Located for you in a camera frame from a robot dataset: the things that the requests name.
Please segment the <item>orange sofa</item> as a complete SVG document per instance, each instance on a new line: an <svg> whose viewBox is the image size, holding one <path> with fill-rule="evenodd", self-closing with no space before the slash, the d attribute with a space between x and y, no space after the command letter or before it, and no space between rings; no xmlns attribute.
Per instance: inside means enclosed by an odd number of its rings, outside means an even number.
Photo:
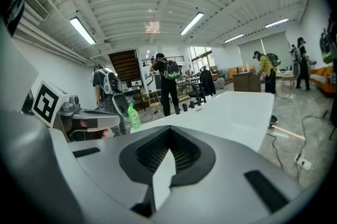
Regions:
<svg viewBox="0 0 337 224"><path fill-rule="evenodd" d="M333 73L333 67L322 67L320 69L310 70L310 81L323 90L326 94L335 94L336 85L331 85L329 75Z"/></svg>

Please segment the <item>office chair with black jacket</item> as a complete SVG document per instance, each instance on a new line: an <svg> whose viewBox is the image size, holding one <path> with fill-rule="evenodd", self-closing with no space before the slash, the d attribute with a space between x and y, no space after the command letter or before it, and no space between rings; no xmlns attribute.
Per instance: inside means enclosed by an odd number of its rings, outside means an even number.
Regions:
<svg viewBox="0 0 337 224"><path fill-rule="evenodd" d="M213 96L216 94L216 89L211 72L206 68L206 66L200 69L200 83L204 84L206 96Z"/></svg>

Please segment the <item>wooden staircase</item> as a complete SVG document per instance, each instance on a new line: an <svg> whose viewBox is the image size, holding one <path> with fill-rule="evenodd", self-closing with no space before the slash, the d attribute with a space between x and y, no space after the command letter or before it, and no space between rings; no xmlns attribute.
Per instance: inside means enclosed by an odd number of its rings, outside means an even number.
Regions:
<svg viewBox="0 0 337 224"><path fill-rule="evenodd" d="M136 51L126 50L108 55L116 74L122 82L131 82L140 79Z"/></svg>

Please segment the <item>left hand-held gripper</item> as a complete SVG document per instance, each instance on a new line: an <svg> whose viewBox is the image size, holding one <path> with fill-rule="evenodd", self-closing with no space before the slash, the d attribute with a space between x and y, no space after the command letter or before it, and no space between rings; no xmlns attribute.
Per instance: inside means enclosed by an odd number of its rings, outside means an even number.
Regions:
<svg viewBox="0 0 337 224"><path fill-rule="evenodd" d="M119 115L128 117L129 105L123 94L114 94L112 102ZM70 95L45 81L41 82L34 98L32 113L47 127L62 131L66 139L73 139L73 135L64 129L62 117L83 120L84 127L115 127L121 122L119 115L114 113L81 109L78 96Z"/></svg>

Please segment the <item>white power strip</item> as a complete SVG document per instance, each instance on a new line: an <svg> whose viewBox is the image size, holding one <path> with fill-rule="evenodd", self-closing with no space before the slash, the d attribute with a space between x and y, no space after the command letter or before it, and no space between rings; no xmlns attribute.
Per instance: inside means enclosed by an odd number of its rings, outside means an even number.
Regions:
<svg viewBox="0 0 337 224"><path fill-rule="evenodd" d="M294 158L294 163L305 171L309 171L312 167L312 163L310 161L300 156L296 156Z"/></svg>

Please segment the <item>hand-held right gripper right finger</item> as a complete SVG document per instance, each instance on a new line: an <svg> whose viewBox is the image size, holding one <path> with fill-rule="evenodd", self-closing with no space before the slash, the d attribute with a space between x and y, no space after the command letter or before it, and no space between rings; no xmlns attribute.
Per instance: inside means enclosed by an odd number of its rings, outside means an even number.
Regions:
<svg viewBox="0 0 337 224"><path fill-rule="evenodd" d="M160 209L151 216L159 224L246 224L273 212L265 204L279 193L277 208L300 193L298 184L281 168L251 148L225 138L187 128L180 129L208 144L215 163L198 183L172 187Z"/></svg>

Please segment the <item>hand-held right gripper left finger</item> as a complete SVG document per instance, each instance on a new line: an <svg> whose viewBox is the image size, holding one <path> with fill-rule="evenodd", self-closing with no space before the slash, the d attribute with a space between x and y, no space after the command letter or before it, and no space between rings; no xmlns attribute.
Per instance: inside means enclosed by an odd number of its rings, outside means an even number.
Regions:
<svg viewBox="0 0 337 224"><path fill-rule="evenodd" d="M148 186L130 180L119 163L124 147L159 129L71 143L59 130L50 129L58 165L84 224L171 224L156 213L147 218L131 210L144 200Z"/></svg>

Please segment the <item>ceiling tube light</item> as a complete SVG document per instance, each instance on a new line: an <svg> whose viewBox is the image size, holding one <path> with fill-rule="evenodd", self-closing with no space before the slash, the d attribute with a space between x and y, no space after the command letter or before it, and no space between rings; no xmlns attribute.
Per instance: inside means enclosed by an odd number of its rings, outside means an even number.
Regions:
<svg viewBox="0 0 337 224"><path fill-rule="evenodd" d="M278 26L280 24L287 23L288 21L289 21L288 18L280 19L278 21L275 21L275 22L272 22L272 23L269 23L269 24L265 25L265 28L271 28L271 27L274 27L274 26Z"/></svg>
<svg viewBox="0 0 337 224"><path fill-rule="evenodd" d="M94 45L96 42L94 38L89 34L86 28L83 26L78 17L70 19L70 24L76 29L76 31L90 44Z"/></svg>
<svg viewBox="0 0 337 224"><path fill-rule="evenodd" d="M239 35L237 35L237 36L234 36L234 37L232 37L232 38L227 39L227 40L224 41L224 42L227 44L227 43L230 43L230 42L235 41L235 40L237 40L237 39L239 39L239 38L242 38L242 37L244 37L244 34L239 34Z"/></svg>
<svg viewBox="0 0 337 224"><path fill-rule="evenodd" d="M186 25L186 27L180 32L180 35L185 35L202 17L204 14L202 12L198 12L193 19Z"/></svg>

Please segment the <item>person's left hand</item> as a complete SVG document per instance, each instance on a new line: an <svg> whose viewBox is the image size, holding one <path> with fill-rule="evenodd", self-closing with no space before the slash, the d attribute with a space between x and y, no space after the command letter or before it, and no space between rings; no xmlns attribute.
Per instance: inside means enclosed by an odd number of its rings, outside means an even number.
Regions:
<svg viewBox="0 0 337 224"><path fill-rule="evenodd" d="M98 131L88 131L90 119L71 119L67 127L64 127L71 141L104 139L108 134L108 129Z"/></svg>

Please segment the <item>large window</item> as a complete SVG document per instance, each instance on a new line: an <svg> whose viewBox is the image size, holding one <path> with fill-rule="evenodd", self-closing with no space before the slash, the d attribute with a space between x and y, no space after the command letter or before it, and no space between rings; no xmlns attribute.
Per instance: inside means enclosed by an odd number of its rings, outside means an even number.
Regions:
<svg viewBox="0 0 337 224"><path fill-rule="evenodd" d="M189 47L190 58L192 61L192 71L195 74L205 66L207 69L215 65L213 53L210 47Z"/></svg>

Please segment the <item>green wall picture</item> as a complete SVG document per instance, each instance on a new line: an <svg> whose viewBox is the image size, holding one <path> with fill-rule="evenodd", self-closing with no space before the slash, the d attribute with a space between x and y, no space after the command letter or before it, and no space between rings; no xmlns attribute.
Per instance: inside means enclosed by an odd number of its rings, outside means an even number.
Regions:
<svg viewBox="0 0 337 224"><path fill-rule="evenodd" d="M325 64L337 61L337 14L329 15L328 28L323 29L320 36L320 50Z"/></svg>

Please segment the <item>white air vent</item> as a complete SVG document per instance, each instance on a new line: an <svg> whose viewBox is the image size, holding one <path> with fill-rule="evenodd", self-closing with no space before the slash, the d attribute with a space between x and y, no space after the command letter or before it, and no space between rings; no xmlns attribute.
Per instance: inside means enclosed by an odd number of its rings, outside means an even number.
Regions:
<svg viewBox="0 0 337 224"><path fill-rule="evenodd" d="M44 21L49 17L49 12L38 0L25 0L28 10L33 13L39 21Z"/></svg>

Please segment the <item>white bathtub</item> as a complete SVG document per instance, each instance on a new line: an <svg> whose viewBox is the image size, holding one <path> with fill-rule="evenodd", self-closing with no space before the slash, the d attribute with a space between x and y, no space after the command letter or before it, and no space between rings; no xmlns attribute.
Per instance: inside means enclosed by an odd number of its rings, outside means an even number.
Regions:
<svg viewBox="0 0 337 224"><path fill-rule="evenodd" d="M174 125L239 142L258 151L265 137L274 95L226 91L207 103L143 124L131 133L152 127Z"/></svg>

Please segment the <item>brown wooden cabinet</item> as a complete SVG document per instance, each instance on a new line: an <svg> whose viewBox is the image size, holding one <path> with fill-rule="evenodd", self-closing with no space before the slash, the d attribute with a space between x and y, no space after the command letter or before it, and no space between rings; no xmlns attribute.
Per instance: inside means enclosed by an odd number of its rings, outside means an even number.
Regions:
<svg viewBox="0 0 337 224"><path fill-rule="evenodd" d="M242 72L233 75L234 91L261 92L261 76L255 72Z"/></svg>

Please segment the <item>green plastic bottle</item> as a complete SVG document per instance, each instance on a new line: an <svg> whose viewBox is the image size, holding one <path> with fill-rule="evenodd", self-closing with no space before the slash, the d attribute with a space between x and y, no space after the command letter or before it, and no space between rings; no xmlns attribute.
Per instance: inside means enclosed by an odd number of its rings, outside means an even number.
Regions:
<svg viewBox="0 0 337 224"><path fill-rule="evenodd" d="M134 109L134 104L131 103L127 110L130 123L133 129L139 129L141 127L141 121L138 112Z"/></svg>

